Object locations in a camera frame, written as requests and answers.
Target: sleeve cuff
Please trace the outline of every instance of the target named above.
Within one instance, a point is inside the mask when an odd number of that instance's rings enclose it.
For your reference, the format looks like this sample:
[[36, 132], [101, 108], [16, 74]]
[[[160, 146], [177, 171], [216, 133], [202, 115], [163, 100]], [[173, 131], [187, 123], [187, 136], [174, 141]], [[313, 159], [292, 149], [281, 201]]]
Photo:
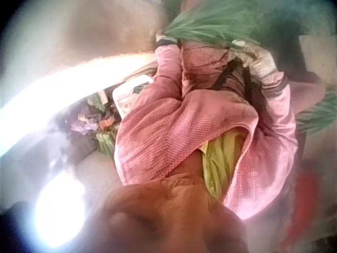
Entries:
[[262, 88], [263, 94], [268, 98], [278, 96], [284, 88], [289, 84], [288, 78], [284, 75], [283, 79], [277, 86]]
[[156, 49], [157, 49], [158, 47], [160, 47], [160, 46], [168, 46], [168, 45], [177, 45], [177, 42], [171, 41], [171, 40], [167, 40], [167, 39], [165, 39], [165, 38], [162, 38], [161, 40], [159, 40], [159, 41], [157, 42], [157, 47], [156, 47]]

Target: yellow-green cloth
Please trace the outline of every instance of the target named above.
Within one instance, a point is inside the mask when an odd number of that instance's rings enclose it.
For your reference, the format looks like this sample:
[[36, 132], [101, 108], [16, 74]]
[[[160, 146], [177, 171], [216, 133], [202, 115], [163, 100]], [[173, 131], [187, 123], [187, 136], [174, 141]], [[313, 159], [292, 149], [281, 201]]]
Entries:
[[221, 199], [228, 189], [246, 137], [244, 131], [233, 128], [199, 147], [205, 184], [215, 198]]

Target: glove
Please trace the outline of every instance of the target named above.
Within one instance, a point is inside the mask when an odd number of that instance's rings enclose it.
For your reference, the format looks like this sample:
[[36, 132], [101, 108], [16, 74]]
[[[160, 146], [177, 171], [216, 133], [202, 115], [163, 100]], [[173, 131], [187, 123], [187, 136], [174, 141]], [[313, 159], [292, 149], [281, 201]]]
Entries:
[[232, 44], [240, 49], [235, 55], [249, 67], [252, 77], [262, 83], [262, 87], [269, 89], [278, 86], [284, 79], [284, 73], [279, 72], [272, 54], [260, 46], [246, 41], [233, 41]]

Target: green leaves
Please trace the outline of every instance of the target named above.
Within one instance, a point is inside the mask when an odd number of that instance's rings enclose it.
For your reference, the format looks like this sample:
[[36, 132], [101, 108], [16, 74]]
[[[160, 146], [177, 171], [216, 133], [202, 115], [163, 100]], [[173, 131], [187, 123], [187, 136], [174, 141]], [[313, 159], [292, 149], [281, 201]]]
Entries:
[[182, 12], [163, 30], [174, 38], [221, 45], [242, 39], [253, 41], [258, 24], [257, 11], [248, 0], [204, 0]]
[[314, 133], [329, 127], [337, 120], [337, 90], [327, 90], [325, 98], [314, 108], [302, 112], [297, 118], [298, 128], [302, 132]]

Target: red object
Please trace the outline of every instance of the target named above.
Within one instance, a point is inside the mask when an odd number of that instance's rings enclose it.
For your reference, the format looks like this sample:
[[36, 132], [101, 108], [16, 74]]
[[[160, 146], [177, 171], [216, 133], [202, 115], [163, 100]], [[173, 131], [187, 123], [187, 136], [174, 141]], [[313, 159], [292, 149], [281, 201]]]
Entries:
[[281, 248], [294, 245], [310, 228], [314, 220], [319, 199], [319, 178], [314, 172], [302, 171], [295, 184], [294, 214], [292, 224]]

